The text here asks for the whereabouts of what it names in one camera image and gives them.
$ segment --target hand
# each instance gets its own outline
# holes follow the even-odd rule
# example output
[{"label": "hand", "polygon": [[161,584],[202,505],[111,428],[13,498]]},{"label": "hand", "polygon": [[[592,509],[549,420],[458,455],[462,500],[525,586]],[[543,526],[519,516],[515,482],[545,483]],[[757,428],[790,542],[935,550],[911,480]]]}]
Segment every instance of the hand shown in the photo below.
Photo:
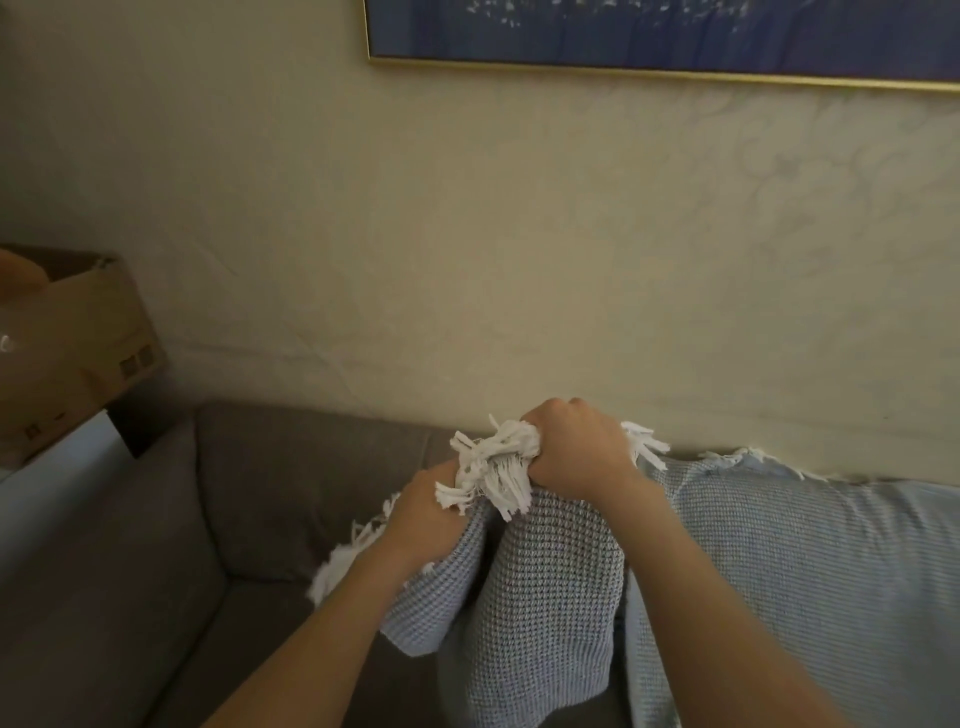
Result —
[{"label": "hand", "polygon": [[540,431],[529,474],[548,491],[595,505],[608,484],[636,477],[620,423],[583,400],[547,400],[522,419]]},{"label": "hand", "polygon": [[441,508],[435,495],[438,481],[454,484],[458,467],[456,460],[450,460],[414,475],[374,544],[397,556],[411,575],[449,556],[467,528],[468,518],[456,508]]}]

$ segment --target sofa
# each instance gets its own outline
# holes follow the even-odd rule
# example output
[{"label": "sofa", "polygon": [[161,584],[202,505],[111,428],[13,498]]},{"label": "sofa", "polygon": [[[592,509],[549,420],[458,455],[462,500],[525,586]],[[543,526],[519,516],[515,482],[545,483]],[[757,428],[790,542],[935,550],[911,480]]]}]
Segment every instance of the sofa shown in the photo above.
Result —
[{"label": "sofa", "polygon": [[[350,523],[450,431],[214,403],[78,508],[0,585],[11,728],[196,728],[310,615]],[[623,671],[545,726],[630,725]],[[445,726],[434,659],[377,636],[345,726]]]}]

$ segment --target person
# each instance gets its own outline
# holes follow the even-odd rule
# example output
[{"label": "person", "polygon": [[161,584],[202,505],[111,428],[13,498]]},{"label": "person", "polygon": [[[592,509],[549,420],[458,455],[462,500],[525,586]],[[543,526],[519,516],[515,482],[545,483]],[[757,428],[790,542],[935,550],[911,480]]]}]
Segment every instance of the person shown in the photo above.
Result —
[{"label": "person", "polygon": [[[523,419],[540,431],[531,479],[590,503],[623,548],[684,728],[849,725],[686,533],[661,486],[636,469],[617,420],[583,400],[548,400]],[[383,535],[204,728],[341,724],[396,595],[467,526],[434,498],[435,483],[452,484],[456,471],[451,461],[414,476]]]}]

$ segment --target cardboard box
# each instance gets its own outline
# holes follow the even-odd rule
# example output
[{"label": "cardboard box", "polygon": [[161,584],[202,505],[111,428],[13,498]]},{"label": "cardboard box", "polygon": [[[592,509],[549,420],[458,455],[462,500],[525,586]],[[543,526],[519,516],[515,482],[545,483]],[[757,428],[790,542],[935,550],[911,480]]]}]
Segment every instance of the cardboard box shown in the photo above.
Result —
[{"label": "cardboard box", "polygon": [[166,356],[115,257],[0,247],[50,284],[0,304],[0,467],[16,467],[150,376]]}]

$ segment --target framed picture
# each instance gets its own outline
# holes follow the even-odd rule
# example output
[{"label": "framed picture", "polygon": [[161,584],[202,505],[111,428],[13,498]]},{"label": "framed picture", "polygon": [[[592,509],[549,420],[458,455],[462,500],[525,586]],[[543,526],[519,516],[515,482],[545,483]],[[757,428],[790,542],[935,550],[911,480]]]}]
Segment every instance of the framed picture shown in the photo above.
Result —
[{"label": "framed picture", "polygon": [[960,90],[953,0],[366,0],[372,61]]}]

